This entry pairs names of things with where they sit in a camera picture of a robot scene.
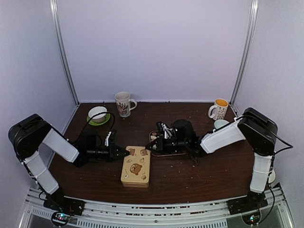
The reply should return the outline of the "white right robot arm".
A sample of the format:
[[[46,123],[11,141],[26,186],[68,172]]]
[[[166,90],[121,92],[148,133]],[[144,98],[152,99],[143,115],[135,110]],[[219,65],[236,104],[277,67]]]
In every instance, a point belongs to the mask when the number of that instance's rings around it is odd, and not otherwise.
[[[254,108],[247,108],[232,122],[197,136],[192,123],[178,119],[170,126],[157,122],[156,138],[145,148],[161,155],[185,152],[192,158],[201,158],[222,148],[246,142],[254,153],[252,179],[243,204],[254,209],[265,198],[265,188],[275,157],[277,124]]]

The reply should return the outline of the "beige tin box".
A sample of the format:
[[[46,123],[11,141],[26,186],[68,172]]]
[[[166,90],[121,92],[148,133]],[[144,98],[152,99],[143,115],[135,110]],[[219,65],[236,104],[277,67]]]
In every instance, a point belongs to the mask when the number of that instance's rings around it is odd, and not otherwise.
[[[128,182],[128,181],[122,181],[122,185],[124,187],[130,187],[130,188],[148,188],[149,182]]]

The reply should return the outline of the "white cup near arm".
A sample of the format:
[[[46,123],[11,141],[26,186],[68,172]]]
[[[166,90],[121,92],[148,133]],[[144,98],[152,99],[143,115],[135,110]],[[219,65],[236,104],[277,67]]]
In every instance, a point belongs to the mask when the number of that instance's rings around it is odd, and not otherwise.
[[[268,183],[269,184],[273,183],[275,181],[275,179],[276,179],[276,172],[273,169],[268,176]]]

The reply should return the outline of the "metal tongs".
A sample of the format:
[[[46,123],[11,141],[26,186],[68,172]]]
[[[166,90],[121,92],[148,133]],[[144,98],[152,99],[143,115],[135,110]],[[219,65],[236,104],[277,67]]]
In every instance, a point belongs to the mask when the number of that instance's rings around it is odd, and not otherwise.
[[[196,153],[196,152],[191,152],[190,153],[190,158],[192,160],[192,166],[196,167],[198,165],[198,163],[199,163],[199,160],[198,160],[199,154]]]

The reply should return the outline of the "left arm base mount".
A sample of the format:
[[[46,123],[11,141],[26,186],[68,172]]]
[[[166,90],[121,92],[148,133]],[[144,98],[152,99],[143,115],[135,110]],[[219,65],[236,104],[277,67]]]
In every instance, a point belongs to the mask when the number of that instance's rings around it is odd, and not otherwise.
[[[64,197],[64,203],[62,206],[59,206],[58,203],[56,204],[50,199],[45,200],[43,206],[45,208],[61,211],[72,216],[81,216],[85,207],[85,202],[78,199]]]

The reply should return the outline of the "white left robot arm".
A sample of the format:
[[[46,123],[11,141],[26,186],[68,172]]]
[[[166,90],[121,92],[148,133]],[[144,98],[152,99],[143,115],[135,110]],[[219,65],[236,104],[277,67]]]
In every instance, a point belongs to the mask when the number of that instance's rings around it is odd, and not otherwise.
[[[33,114],[12,126],[8,137],[16,157],[42,188],[50,204],[58,211],[64,211],[68,207],[68,200],[42,161],[39,147],[45,145],[76,167],[82,167],[91,160],[113,162],[130,155],[128,150],[115,144],[116,133],[111,128],[102,140],[96,130],[84,126],[78,138],[70,142],[41,116]]]

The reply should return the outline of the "bear print tin lid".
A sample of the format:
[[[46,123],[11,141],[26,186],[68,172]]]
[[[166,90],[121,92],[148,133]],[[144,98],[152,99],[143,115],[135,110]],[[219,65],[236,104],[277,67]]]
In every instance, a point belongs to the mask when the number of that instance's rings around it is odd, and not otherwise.
[[[149,182],[151,152],[141,146],[127,146],[130,152],[123,161],[121,182]]]

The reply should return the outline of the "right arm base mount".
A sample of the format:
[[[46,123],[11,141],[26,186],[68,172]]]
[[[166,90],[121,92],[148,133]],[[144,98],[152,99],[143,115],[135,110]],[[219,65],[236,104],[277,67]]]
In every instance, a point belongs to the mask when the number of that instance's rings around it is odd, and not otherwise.
[[[245,213],[249,211],[256,211],[262,207],[266,207],[268,202],[266,199],[258,201],[256,199],[249,199],[247,197],[230,199],[227,201],[227,206],[230,215]]]

